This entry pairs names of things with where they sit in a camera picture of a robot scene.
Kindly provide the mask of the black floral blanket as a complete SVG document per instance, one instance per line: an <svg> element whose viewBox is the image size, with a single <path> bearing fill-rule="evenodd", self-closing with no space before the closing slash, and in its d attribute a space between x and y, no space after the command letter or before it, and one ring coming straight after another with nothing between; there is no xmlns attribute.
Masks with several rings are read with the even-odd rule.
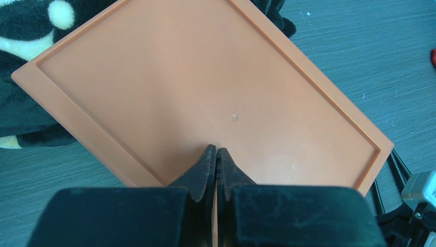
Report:
<svg viewBox="0 0 436 247"><path fill-rule="evenodd" d="M112 4L111 1L1 1L1 147L56 147L75 138L11 79L26 62L51 47ZM245 42L240 21L227 12L215 14L216 1L134 1L128 21L113 37L120 47L140 53L180 50L184 27L193 29L189 42L210 37L205 52L224 41L225 32Z"/></svg>

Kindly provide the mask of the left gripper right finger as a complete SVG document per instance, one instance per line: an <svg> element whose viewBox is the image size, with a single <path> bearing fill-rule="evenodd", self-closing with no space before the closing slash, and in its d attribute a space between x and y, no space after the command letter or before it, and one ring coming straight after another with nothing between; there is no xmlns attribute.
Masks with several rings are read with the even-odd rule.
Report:
<svg viewBox="0 0 436 247"><path fill-rule="evenodd" d="M229 202L236 186L256 185L234 162L226 148L220 148L216 160L216 192L219 205Z"/></svg>

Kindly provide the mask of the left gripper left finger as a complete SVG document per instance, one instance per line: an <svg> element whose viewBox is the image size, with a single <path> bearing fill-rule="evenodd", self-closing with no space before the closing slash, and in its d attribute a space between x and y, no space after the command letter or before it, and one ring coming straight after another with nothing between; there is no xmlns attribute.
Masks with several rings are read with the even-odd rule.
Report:
<svg viewBox="0 0 436 247"><path fill-rule="evenodd" d="M207 145L196 163L168 185L186 189L204 221L213 219L216 157L216 146Z"/></svg>

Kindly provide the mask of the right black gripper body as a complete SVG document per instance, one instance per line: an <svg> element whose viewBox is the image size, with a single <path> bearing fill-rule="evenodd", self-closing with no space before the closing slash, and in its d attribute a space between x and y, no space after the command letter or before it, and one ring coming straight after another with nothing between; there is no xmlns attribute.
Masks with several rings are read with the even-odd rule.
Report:
<svg viewBox="0 0 436 247"><path fill-rule="evenodd" d="M376 216L387 246L435 247L435 208L420 203L415 210L407 204Z"/></svg>

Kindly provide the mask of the orange drawer organizer box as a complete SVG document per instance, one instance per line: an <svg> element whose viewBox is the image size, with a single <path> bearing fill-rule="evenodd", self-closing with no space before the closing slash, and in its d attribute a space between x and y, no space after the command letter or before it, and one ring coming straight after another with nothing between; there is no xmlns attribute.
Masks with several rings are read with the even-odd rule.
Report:
<svg viewBox="0 0 436 247"><path fill-rule="evenodd" d="M240 21L180 50L140 53L113 37L117 1L12 73L122 188L68 188L29 246L385 246L364 196L393 143L250 1L216 1ZM169 187L207 145L256 185L236 186L204 221Z"/></svg>

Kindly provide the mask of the red cloth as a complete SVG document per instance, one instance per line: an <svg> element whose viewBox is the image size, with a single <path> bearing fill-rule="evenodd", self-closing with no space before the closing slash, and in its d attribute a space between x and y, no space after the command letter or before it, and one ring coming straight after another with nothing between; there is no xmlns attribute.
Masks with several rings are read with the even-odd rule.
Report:
<svg viewBox="0 0 436 247"><path fill-rule="evenodd" d="M433 49L430 54L430 61L432 66L436 69L436 49Z"/></svg>

